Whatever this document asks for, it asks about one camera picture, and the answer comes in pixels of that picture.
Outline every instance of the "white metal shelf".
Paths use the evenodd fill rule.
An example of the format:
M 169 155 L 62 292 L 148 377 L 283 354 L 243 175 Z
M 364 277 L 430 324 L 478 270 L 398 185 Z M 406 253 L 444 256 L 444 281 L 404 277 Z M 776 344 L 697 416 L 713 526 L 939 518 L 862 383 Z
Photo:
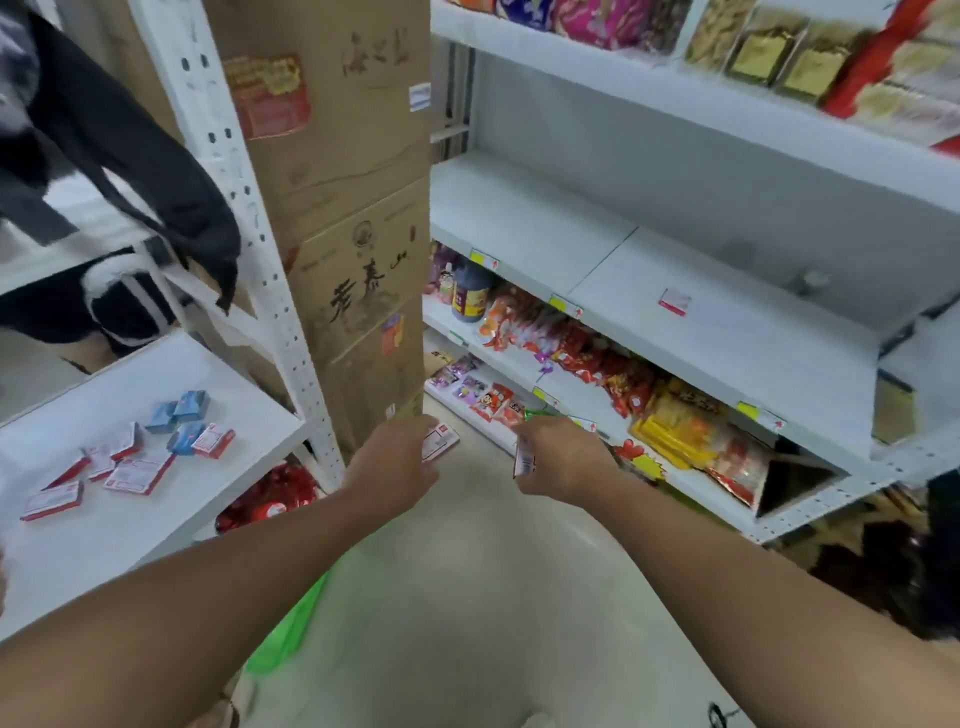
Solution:
M 480 152 L 433 169 L 431 233 L 544 301 L 736 407 L 776 414 L 779 434 L 849 473 L 870 459 L 872 332 Z M 659 305 L 686 293 L 685 316 Z
M 88 483 L 79 508 L 34 522 L 19 516 L 51 464 L 97 445 L 157 402 L 190 389 L 211 398 L 206 420 L 236 430 L 219 460 L 178 457 L 147 497 Z M 0 527 L 8 578 L 0 640 L 133 567 L 189 546 L 306 437 L 307 424 L 178 331 L 107 367 L 0 428 Z M 146 435 L 162 448 L 166 435 Z
M 635 435 L 628 431 L 630 420 L 626 420 L 616 413 L 609 395 L 602 387 L 585 384 L 575 375 L 563 370 L 556 364 L 553 372 L 541 374 L 540 364 L 534 356 L 517 347 L 510 347 L 504 352 L 496 352 L 493 349 L 481 346 L 475 336 L 477 325 L 460 321 L 453 316 L 449 306 L 443 305 L 433 296 L 423 297 L 423 320 L 428 326 L 446 336 L 450 341 L 460 345 L 461 348 L 466 343 L 466 351 L 512 379 L 516 384 L 523 387 L 527 393 L 532 392 L 537 387 L 553 400 L 551 403 L 556 403 L 556 408 L 560 412 L 570 417 L 595 422 L 597 431 L 611 446 L 620 447 L 627 440 L 633 440 L 638 445 L 643 445 Z M 426 391 L 434 394 L 433 388 L 429 385 L 427 385 Z M 459 400 L 450 396 L 438 396 L 437 399 L 451 408 L 460 403 Z M 532 395 L 528 395 L 528 399 L 535 402 L 536 406 L 542 406 L 542 402 L 533 399 Z M 477 426 L 481 432 L 491 437 L 500 447 L 506 449 L 506 446 L 498 442 L 495 437 L 496 435 L 502 435 L 502 433 L 489 433 L 482 426 L 487 423 L 471 412 L 468 414 L 476 418 L 478 422 L 474 422 L 472 418 L 460 411 L 458 411 L 458 414 L 472 425 Z M 508 450 L 511 454 L 513 454 L 513 443 L 514 441 L 511 440 L 511 446 Z M 666 458 L 656 453 L 652 448 L 646 446 L 644 448 L 647 451 L 646 454 L 660 465 L 663 479 L 670 485 L 684 495 L 693 498 L 711 513 L 745 535 L 752 536 L 754 534 L 756 521 L 749 508 L 741 504 L 703 473 L 695 470 L 681 470 L 671 465 Z
M 107 175 L 124 197 L 153 215 L 126 182 L 112 172 L 107 171 Z M 78 232 L 41 246 L 13 223 L 0 224 L 0 295 L 154 235 L 107 202 L 79 172 L 51 182 L 44 200 Z
M 437 36 L 960 212 L 955 158 L 869 132 L 766 89 L 699 72 L 683 61 L 600 50 L 444 0 L 432 0 L 431 13 Z

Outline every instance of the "cardboard box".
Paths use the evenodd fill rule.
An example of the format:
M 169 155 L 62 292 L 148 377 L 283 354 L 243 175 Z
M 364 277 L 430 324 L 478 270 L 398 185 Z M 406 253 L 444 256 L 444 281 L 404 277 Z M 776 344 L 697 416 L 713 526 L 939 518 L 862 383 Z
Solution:
M 204 7 L 281 252 L 429 173 L 429 0 Z
M 411 400 L 411 407 L 422 409 L 422 320 L 418 293 L 320 373 L 344 453 L 356 452 L 377 425 Z
M 420 295 L 430 265 L 429 195 L 424 178 L 287 252 L 284 268 L 318 372 Z

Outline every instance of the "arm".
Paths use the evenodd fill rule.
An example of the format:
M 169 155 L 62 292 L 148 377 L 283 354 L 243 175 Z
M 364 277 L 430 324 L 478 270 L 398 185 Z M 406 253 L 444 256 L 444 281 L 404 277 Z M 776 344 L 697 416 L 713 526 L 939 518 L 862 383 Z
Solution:
M 930 645 L 645 487 L 567 418 L 516 430 L 537 458 L 520 489 L 600 521 L 758 726 L 960 725 L 960 671 Z
M 437 479 L 430 417 L 382 425 L 344 487 L 132 571 L 0 644 L 0 723 L 180 728 L 353 545 Z

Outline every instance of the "bottle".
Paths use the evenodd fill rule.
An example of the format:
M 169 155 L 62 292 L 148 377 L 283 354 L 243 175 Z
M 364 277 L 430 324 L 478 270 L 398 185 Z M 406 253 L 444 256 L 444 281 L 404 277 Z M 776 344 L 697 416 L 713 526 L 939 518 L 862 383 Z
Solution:
M 479 321 L 487 310 L 487 298 L 496 277 L 483 266 L 466 259 L 461 261 L 454 277 L 457 285 L 453 292 L 453 315 L 461 321 Z

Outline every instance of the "red package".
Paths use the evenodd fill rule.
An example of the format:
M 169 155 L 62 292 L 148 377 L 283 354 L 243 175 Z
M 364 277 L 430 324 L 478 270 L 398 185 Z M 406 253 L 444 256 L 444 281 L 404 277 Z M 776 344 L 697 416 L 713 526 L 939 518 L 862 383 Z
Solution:
M 514 391 L 502 384 L 492 384 L 480 401 L 470 409 L 476 412 L 487 422 L 493 421 L 493 416 L 500 411 L 504 403 L 514 395 Z
M 499 423 L 506 425 L 507 427 L 512 428 L 514 425 L 519 425 L 523 422 L 523 415 L 526 412 L 526 407 L 523 406 L 522 402 L 517 400 L 509 400 L 502 407 L 500 411 L 493 415 L 493 419 Z

